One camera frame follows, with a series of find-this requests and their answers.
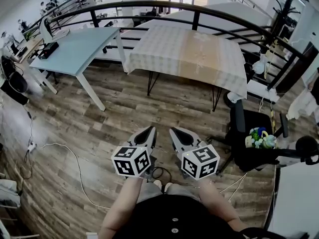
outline light blue desk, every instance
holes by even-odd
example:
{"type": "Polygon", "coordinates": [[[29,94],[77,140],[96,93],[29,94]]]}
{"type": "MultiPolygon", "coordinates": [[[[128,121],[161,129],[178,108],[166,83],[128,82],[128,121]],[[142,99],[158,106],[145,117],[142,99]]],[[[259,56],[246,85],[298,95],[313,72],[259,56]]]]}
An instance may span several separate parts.
{"type": "MultiPolygon", "coordinates": [[[[40,73],[39,69],[75,76],[95,104],[100,110],[104,111],[105,106],[85,79],[83,72],[96,57],[97,53],[113,38],[116,38],[120,58],[122,64],[124,64],[125,54],[119,30],[119,27],[96,27],[72,31],[57,41],[59,47],[48,59],[41,60],[36,58],[30,64],[30,68],[33,68],[36,76],[47,85],[48,82],[44,80],[45,77],[40,73]]],[[[56,90],[50,83],[48,87],[56,94],[56,90]]]]}

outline black shirt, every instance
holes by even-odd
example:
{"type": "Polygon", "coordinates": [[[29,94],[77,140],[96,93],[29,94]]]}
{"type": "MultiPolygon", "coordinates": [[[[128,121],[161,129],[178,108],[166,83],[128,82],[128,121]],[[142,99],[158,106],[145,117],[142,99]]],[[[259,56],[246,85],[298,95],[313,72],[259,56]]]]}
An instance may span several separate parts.
{"type": "Polygon", "coordinates": [[[314,88],[311,91],[311,94],[314,96],[317,105],[319,105],[319,77],[315,81],[314,88]]]}
{"type": "Polygon", "coordinates": [[[211,215],[200,202],[186,196],[160,195],[137,204],[130,220],[113,238],[244,237],[224,220],[211,215]]]}

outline person's hand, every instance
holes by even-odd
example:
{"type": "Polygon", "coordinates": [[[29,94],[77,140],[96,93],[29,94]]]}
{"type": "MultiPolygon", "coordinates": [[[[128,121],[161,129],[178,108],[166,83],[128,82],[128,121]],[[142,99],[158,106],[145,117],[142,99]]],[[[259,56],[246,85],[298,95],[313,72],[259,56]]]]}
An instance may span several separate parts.
{"type": "Polygon", "coordinates": [[[312,91],[313,88],[314,88],[314,84],[313,84],[313,82],[310,82],[310,83],[308,84],[308,90],[309,90],[309,91],[312,91]]]}

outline checkered tablecloth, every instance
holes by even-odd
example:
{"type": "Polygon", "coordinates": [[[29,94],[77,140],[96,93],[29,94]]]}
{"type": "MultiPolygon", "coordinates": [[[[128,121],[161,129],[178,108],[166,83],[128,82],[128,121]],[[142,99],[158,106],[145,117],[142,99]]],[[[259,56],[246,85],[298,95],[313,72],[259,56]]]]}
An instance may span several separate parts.
{"type": "Polygon", "coordinates": [[[135,69],[160,72],[209,83],[247,98],[245,60],[239,44],[178,27],[154,26],[126,60],[135,69]]]}

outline wooden floor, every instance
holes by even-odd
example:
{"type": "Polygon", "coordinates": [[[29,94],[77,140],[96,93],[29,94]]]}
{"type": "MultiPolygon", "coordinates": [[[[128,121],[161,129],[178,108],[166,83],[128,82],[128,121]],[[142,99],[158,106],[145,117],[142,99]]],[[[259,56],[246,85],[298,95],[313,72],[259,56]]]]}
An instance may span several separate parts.
{"type": "MultiPolygon", "coordinates": [[[[95,62],[85,77],[100,97],[106,110],[100,111],[75,77],[60,75],[54,95],[47,88],[35,85],[27,76],[33,116],[32,134],[37,148],[31,154],[33,176],[25,181],[21,197],[20,219],[43,238],[84,238],[86,232],[98,232],[107,210],[93,206],[82,192],[75,157],[64,147],[48,146],[61,143],[69,146],[79,157],[85,191],[91,201],[110,207],[116,199],[123,178],[115,174],[111,155],[116,146],[125,142],[139,128],[153,125],[158,137],[153,152],[156,165],[167,168],[172,180],[196,191],[196,183],[184,180],[175,166],[176,155],[168,130],[180,126],[199,134],[224,136],[228,130],[229,109],[221,99],[212,112],[211,87],[196,81],[161,75],[151,96],[147,97],[148,72],[136,70],[130,75],[120,65],[95,62]]],[[[19,171],[28,175],[29,164],[23,161],[30,138],[30,119],[21,105],[3,96],[1,157],[10,179],[20,182],[19,171]]],[[[258,111],[259,100],[244,101],[248,110],[258,111]]],[[[281,104],[279,110],[289,105],[281,104]]],[[[264,103],[262,112],[270,114],[270,104],[264,103]]],[[[279,112],[276,112],[279,127],[279,112]]],[[[290,122],[289,140],[301,135],[315,135],[314,118],[290,122]]],[[[221,155],[220,165],[227,157],[223,146],[213,142],[221,155]]],[[[223,177],[213,177],[222,190],[243,176],[233,163],[223,177]]],[[[161,180],[165,183],[168,176],[161,180]]],[[[241,219],[251,226],[262,227],[268,213],[274,183],[274,167],[247,174],[231,204],[241,219]]],[[[229,198],[236,186],[224,192],[229,198]]]]}

